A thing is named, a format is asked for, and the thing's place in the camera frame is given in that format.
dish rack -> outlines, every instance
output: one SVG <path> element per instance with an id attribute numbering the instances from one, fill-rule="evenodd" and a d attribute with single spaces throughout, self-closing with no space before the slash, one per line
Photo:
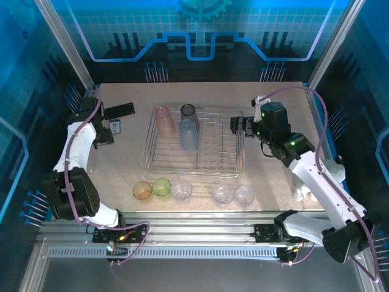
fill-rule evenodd
<path id="1" fill-rule="evenodd" d="M 181 149 L 179 123 L 181 106 L 169 107 L 176 132 L 173 137 L 160 137 L 157 133 L 153 109 L 148 129 L 142 164 L 151 173 L 176 173 L 182 175 L 205 175 L 220 178 L 237 178 L 244 170 L 244 147 L 242 135 L 231 133 L 230 118 L 243 113 L 232 108 L 196 107 L 200 123 L 199 148 L 197 151 Z"/>

glass panel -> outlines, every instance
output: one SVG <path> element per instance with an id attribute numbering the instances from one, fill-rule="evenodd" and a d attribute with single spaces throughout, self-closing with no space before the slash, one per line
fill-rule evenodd
<path id="1" fill-rule="evenodd" d="M 344 160 L 350 194 L 384 219 L 378 238 L 389 236 L 388 11 L 388 1 L 366 1 L 317 88 L 332 117 L 328 136 Z M 387 243 L 380 242 L 385 263 Z M 382 275 L 388 279 L 387 271 Z"/>
<path id="2" fill-rule="evenodd" d="M 306 82 L 348 3 L 53 1 L 96 83 L 166 68 L 173 82 Z"/>
<path id="3" fill-rule="evenodd" d="M 47 215 L 27 192 L 62 151 L 68 84 L 82 87 L 33 1 L 0 1 L 0 36 L 0 287 L 18 291 Z"/>

clear plastic cup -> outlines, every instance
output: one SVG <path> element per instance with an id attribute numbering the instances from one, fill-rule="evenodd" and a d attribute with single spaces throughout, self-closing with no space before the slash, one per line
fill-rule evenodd
<path id="1" fill-rule="evenodd" d="M 166 178 L 159 178 L 153 184 L 153 193 L 157 196 L 167 196 L 170 194 L 171 183 Z"/>
<path id="2" fill-rule="evenodd" d="M 235 202 L 241 207 L 247 207 L 255 199 L 255 191 L 252 187 L 241 186 L 235 192 Z"/>
<path id="3" fill-rule="evenodd" d="M 133 195 L 138 200 L 145 200 L 151 195 L 151 184 L 146 181 L 138 182 L 133 188 Z"/>
<path id="4" fill-rule="evenodd" d="M 171 196 L 179 203 L 187 203 L 192 194 L 193 188 L 190 182 L 185 179 L 175 181 L 171 188 Z"/>
<path id="5" fill-rule="evenodd" d="M 185 151 L 197 151 L 199 147 L 199 133 L 196 129 L 196 122 L 191 119 L 184 119 L 180 122 L 180 142 Z"/>
<path id="6" fill-rule="evenodd" d="M 166 106 L 160 106 L 156 110 L 156 122 L 158 135 L 163 138 L 169 138 L 176 131 L 170 110 Z"/>
<path id="7" fill-rule="evenodd" d="M 217 203 L 226 205 L 233 201 L 235 192 L 228 184 L 220 184 L 213 189 L 213 198 Z"/>

blue light strip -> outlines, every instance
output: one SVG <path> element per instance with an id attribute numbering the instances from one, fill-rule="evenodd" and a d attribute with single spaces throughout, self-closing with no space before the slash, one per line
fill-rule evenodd
<path id="1" fill-rule="evenodd" d="M 388 134 L 389 134 L 389 127 L 386 128 L 383 132 L 381 132 L 380 135 L 378 135 L 377 148 L 376 148 L 376 158 L 378 160 L 378 164 L 379 164 L 379 166 L 382 170 L 382 173 L 384 174 L 384 177 L 385 177 L 387 184 L 389 186 L 389 173 L 388 173 L 388 170 L 385 167 L 384 161 L 382 160 L 381 155 L 380 155 L 381 148 L 382 148 L 382 140 L 386 136 L 388 136 Z"/>
<path id="2" fill-rule="evenodd" d="M 135 58 L 112 58 L 112 59 L 98 59 L 94 56 L 93 52 L 92 52 L 92 49 L 91 47 L 89 46 L 89 43 L 88 41 L 86 40 L 86 37 L 75 17 L 75 15 L 73 14 L 73 11 L 72 9 L 70 8 L 69 4 L 67 4 L 67 7 L 69 9 L 69 13 L 71 14 L 71 17 L 74 21 L 74 24 L 76 25 L 76 28 L 78 30 L 78 33 L 80 34 L 81 36 L 81 39 L 83 40 L 84 42 L 84 45 L 85 45 L 85 48 L 86 50 L 88 51 L 88 54 L 90 56 L 90 58 L 97 62 L 97 63 L 115 63 L 115 62 L 136 62 L 138 61 L 143 55 L 145 52 L 147 52 L 147 50 L 153 45 L 153 44 L 157 44 L 157 43 L 167 43 L 168 42 L 168 37 L 184 37 L 185 38 L 185 43 L 186 43 L 186 51 L 187 51 L 187 58 L 188 60 L 190 61 L 211 61 L 214 59 L 215 57 L 215 47 L 216 47 L 216 37 L 218 36 L 221 36 L 221 35 L 230 35 L 230 36 L 233 36 L 233 41 L 236 41 L 238 43 L 247 43 L 259 56 L 262 57 L 262 59 L 264 61 L 307 61 L 311 58 L 315 48 L 316 48 L 316 45 L 317 45 L 317 42 L 319 41 L 322 33 L 323 33 L 323 30 L 329 20 L 329 17 L 331 15 L 331 12 L 332 10 L 334 9 L 334 6 L 335 6 L 335 3 L 336 3 L 336 0 L 334 0 L 334 2 L 332 2 L 327 14 L 326 14 L 326 17 L 324 18 L 323 20 L 323 23 L 322 25 L 320 26 L 318 32 L 317 32 L 317 35 L 315 37 L 315 40 L 313 41 L 312 43 L 312 46 L 308 52 L 308 55 L 304 58 L 270 58 L 270 57 L 267 57 L 265 56 L 265 54 L 258 48 L 258 46 L 256 46 L 256 44 L 250 39 L 250 38 L 240 38 L 239 37 L 239 32 L 234 32 L 234 31 L 228 31 L 228 32 L 215 32 L 212 37 L 211 37 L 211 52 L 210 52 L 210 56 L 209 57 L 192 57 L 191 56 L 191 52 L 190 52 L 190 37 L 189 37 L 189 34 L 186 33 L 186 32 L 163 32 L 162 33 L 162 38 L 158 38 L 158 39 L 152 39 L 151 41 L 148 42 L 148 44 L 135 56 Z"/>
<path id="3" fill-rule="evenodd" d="M 22 175 L 24 167 L 26 166 L 26 163 L 27 163 L 27 160 L 28 160 L 30 154 L 29 154 L 29 149 L 27 147 L 26 137 L 21 132 L 19 132 L 16 128 L 11 126 L 2 117 L 0 117 L 0 123 L 2 123 L 8 130 L 10 130 L 16 137 L 18 137 L 22 141 L 23 151 L 24 151 L 24 157 L 23 157 L 22 163 L 19 166 L 18 172 L 15 176 L 15 179 L 13 180 L 12 186 L 11 186 L 7 197 L 5 198 L 4 204 L 2 205 L 1 210 L 0 210 L 0 223 L 1 223 L 2 219 L 4 218 L 5 212 L 7 211 L 8 206 L 11 202 L 11 199 L 12 199 L 13 193 L 15 192 L 16 186 L 19 183 L 20 177 Z"/>

gear logo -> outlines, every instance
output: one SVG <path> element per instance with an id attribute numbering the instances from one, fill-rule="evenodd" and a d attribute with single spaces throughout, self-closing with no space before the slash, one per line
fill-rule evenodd
<path id="1" fill-rule="evenodd" d="M 180 12 L 182 17 L 189 17 L 190 20 L 202 21 L 219 17 L 220 12 L 225 12 L 226 7 L 232 4 L 231 0 L 171 0 L 176 12 Z"/>
<path id="2" fill-rule="evenodd" d="M 35 20 L 35 3 L 32 0 L 0 0 L 0 9 L 8 9 L 23 29 Z"/>

